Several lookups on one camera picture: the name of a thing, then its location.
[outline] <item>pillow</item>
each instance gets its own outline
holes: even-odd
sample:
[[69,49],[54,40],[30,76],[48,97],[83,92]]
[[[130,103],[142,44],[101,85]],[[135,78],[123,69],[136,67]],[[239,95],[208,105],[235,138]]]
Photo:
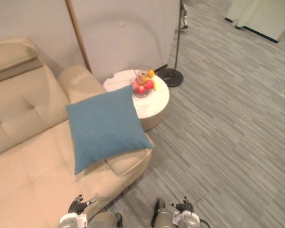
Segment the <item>pillow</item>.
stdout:
[[132,86],[66,107],[75,144],[75,174],[103,158],[153,148],[132,100]]

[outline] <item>black round base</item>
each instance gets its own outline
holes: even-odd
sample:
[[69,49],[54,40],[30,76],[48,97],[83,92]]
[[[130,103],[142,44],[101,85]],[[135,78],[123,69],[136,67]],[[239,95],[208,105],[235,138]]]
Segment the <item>black round base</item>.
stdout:
[[183,80],[184,76],[178,70],[171,68],[165,68],[156,72],[156,75],[160,77],[168,87],[179,86]]

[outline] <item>sofa backrest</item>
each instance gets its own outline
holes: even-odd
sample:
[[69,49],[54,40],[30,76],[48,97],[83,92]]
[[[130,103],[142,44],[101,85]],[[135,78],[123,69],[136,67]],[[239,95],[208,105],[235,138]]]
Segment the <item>sofa backrest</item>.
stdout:
[[67,104],[32,45],[0,44],[0,154],[65,121]]

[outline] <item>wooden pole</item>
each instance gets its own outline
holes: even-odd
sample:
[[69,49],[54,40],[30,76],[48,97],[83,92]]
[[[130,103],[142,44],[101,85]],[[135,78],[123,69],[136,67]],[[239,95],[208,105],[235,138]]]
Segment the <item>wooden pole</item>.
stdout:
[[78,44],[79,44],[79,47],[80,47],[80,51],[81,51],[82,57],[83,57],[84,62],[85,62],[85,66],[86,66],[86,68],[90,72],[92,72],[91,67],[90,67],[90,63],[89,63],[89,59],[88,59],[87,54],[86,54],[86,49],[85,49],[85,46],[84,46],[84,42],[82,40],[81,33],[80,33],[80,30],[79,30],[79,26],[78,26],[78,22],[77,22],[77,19],[76,19],[76,15],[75,15],[74,7],[73,7],[73,4],[72,4],[72,0],[66,0],[66,6],[67,6],[68,12],[69,12],[70,17],[71,17],[71,21],[72,21],[73,28],[74,28],[74,31],[75,31],[75,34],[76,34],[76,37],[77,37],[77,41],[78,41]]

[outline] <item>wall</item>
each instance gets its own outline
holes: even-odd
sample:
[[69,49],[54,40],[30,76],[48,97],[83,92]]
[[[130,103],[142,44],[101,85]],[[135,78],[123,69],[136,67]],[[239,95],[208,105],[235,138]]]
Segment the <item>wall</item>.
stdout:
[[0,40],[28,37],[56,75],[84,65],[64,0],[0,0]]
[[234,0],[226,17],[279,40],[285,32],[285,0]]
[[168,63],[178,22],[178,0],[73,0],[93,74]]

